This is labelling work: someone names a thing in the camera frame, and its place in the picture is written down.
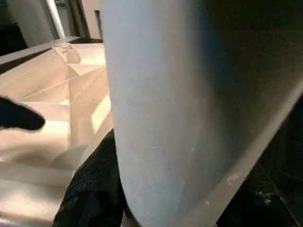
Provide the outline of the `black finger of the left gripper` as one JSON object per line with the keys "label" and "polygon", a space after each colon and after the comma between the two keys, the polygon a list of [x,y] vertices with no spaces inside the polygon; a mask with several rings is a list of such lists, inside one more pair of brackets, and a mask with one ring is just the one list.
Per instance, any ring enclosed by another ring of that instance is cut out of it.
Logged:
{"label": "black finger of the left gripper", "polygon": [[38,112],[8,98],[0,98],[0,129],[37,131],[45,125],[45,118]]}

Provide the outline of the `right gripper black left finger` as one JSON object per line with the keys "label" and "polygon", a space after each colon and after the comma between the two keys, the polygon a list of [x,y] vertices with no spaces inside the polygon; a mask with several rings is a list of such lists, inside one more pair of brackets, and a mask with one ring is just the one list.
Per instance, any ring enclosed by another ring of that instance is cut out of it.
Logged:
{"label": "right gripper black left finger", "polygon": [[74,174],[53,226],[119,227],[124,206],[115,135],[111,130]]}

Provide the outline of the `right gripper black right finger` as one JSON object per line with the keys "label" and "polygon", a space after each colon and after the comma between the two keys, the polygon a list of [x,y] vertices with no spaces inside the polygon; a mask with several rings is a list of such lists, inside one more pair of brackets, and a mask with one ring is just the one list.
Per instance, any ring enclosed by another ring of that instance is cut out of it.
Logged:
{"label": "right gripper black right finger", "polygon": [[221,227],[301,227],[303,162],[263,156],[219,218]]}

